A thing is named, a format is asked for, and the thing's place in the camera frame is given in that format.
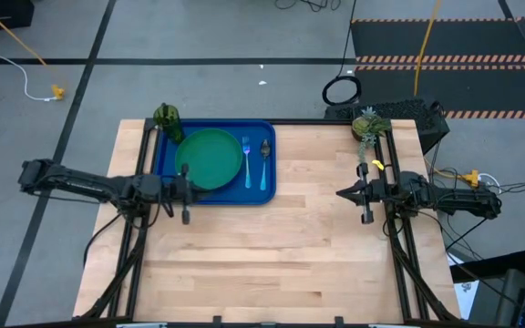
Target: yellow connector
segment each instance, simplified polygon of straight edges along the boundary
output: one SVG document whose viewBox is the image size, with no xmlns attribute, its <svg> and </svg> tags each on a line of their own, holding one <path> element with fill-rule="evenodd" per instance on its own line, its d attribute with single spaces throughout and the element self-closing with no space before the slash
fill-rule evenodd
<svg viewBox="0 0 525 328">
<path fill-rule="evenodd" d="M 471 171 L 471 174 L 464 174 L 460 176 L 463 180 L 465 180 L 469 186 L 471 187 L 478 187 L 479 186 L 479 171 L 476 169 L 473 169 Z"/>
<path fill-rule="evenodd" d="M 56 97 L 57 100 L 64 99 L 64 92 L 65 90 L 62 87 L 52 85 L 52 93 L 54 94 L 54 97 Z"/>
</svg>

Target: yellow cable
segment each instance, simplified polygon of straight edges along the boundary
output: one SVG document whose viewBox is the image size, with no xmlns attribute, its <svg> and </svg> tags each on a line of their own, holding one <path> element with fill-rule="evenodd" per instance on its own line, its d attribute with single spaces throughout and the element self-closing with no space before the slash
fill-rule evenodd
<svg viewBox="0 0 525 328">
<path fill-rule="evenodd" d="M 435 9 L 433 9 L 433 15 L 430 17 L 430 21 L 428 22 L 428 28 L 427 33 L 425 34 L 425 40 L 423 41 L 423 46 L 420 47 L 420 54 L 418 55 L 418 61 L 417 61 L 417 72 L 415 74 L 415 96 L 418 92 L 418 76 L 420 75 L 420 64 L 423 59 L 423 55 L 425 54 L 425 49 L 427 48 L 427 42 L 428 42 L 428 36 L 430 35 L 430 30 L 433 28 L 433 23 L 435 22 L 435 18 L 437 18 L 438 9 L 441 7 L 441 0 L 437 0 L 435 3 Z"/>
<path fill-rule="evenodd" d="M 30 54 L 32 54 L 34 57 L 37 58 L 37 60 L 45 67 L 48 67 L 51 69 L 51 67 L 49 67 L 47 64 L 46 64 L 46 61 L 44 61 L 44 59 L 42 59 L 41 56 L 39 56 L 36 51 L 32 50 L 32 48 L 30 48 L 29 46 L 27 46 L 24 42 L 22 42 L 22 40 L 17 37 L 12 31 L 9 30 L 9 28 L 7 28 L 7 26 L 5 26 L 3 23 L 0 22 L 0 26 L 1 28 L 3 28 L 7 34 L 9 34 L 15 41 L 17 41 L 18 44 L 20 44 L 25 50 L 27 50 Z M 56 85 L 53 85 L 52 86 L 52 92 L 54 92 L 54 95 L 60 99 L 62 99 L 64 97 L 64 92 L 65 92 L 65 89 L 63 88 L 60 88 Z"/>
</svg>

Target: spoon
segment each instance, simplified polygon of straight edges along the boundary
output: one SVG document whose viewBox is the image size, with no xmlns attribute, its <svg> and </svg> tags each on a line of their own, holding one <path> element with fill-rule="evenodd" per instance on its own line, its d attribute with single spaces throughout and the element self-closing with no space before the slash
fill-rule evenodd
<svg viewBox="0 0 525 328">
<path fill-rule="evenodd" d="M 262 178 L 261 178 L 261 190 L 266 190 L 266 158 L 271 155 L 271 142 L 268 139 L 262 141 L 261 144 L 262 154 Z"/>
</svg>

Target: white cable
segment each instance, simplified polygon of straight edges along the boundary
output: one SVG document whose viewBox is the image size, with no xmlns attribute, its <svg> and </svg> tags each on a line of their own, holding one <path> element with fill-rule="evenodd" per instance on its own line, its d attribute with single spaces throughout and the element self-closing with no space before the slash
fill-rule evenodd
<svg viewBox="0 0 525 328">
<path fill-rule="evenodd" d="M 47 98 L 38 98 L 38 97 L 32 97 L 30 94 L 27 93 L 27 73 L 26 73 L 26 70 L 19 66 L 18 64 L 14 63 L 13 61 L 5 58 L 4 56 L 0 56 L 0 59 L 3 59 L 4 61 L 6 61 L 7 63 L 19 68 L 22 73 L 24 73 L 24 93 L 26 94 L 27 97 L 29 97 L 30 99 L 32 100 L 37 100 L 37 101 L 50 101 L 50 100 L 57 100 L 56 97 L 47 97 Z"/>
<path fill-rule="evenodd" d="M 488 173 L 479 173 L 479 174 L 478 174 L 478 181 L 481 181 L 481 177 L 488 177 L 488 178 L 492 179 L 493 182 L 496 183 L 496 186 L 498 186 L 499 193 L 501 193 L 501 186 L 500 186 L 500 184 L 499 184 L 499 182 L 498 182 L 497 179 L 493 178 L 493 177 L 492 177 L 490 174 L 488 174 Z"/>
</svg>

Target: floor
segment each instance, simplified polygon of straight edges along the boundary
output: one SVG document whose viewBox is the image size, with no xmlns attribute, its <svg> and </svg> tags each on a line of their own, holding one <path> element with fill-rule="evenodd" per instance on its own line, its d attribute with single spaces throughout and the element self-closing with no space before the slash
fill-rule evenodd
<svg viewBox="0 0 525 328">
<path fill-rule="evenodd" d="M 34 3 L 32 26 L 17 29 L 17 35 L 46 58 L 87 58 L 108 0 Z M 525 0 L 507 3 L 515 16 L 525 15 Z M 118 0 L 98 57 L 338 58 L 351 4 L 342 0 L 338 10 L 315 14 L 303 4 L 280 11 L 273 0 Z M 426 18 L 433 5 L 434 0 L 358 0 L 354 17 Z M 445 0 L 439 15 L 503 17 L 497 0 Z M 0 54 L 30 57 L 3 32 Z M 353 57 L 351 48 L 347 56 Z M 0 302 L 36 205 L 36 199 L 18 192 L 21 163 L 55 154 L 85 67 L 53 68 L 50 73 L 26 66 L 34 96 L 49 97 L 55 77 L 67 86 L 64 101 L 44 103 L 23 95 L 16 68 L 0 66 Z M 338 68 L 260 66 L 256 60 L 250 65 L 95 66 L 86 93 L 74 101 L 81 105 L 62 161 L 106 173 L 118 122 L 148 117 L 164 101 L 178 106 L 186 118 L 321 118 L 321 89 Z M 332 97 L 343 99 L 351 92 L 346 86 L 335 87 Z M 502 183 L 525 181 L 525 120 L 453 119 L 448 124 L 451 133 L 440 146 L 439 167 L 479 169 Z M 503 199 L 499 218 L 467 237 L 481 256 L 525 249 L 525 193 Z M 21 279 L 7 324 L 71 317 L 82 251 L 96 213 L 92 205 L 53 200 L 47 204 L 41 225 L 31 226 L 39 230 L 25 272 L 14 275 Z M 468 215 L 451 218 L 461 233 L 475 222 Z"/>
</svg>

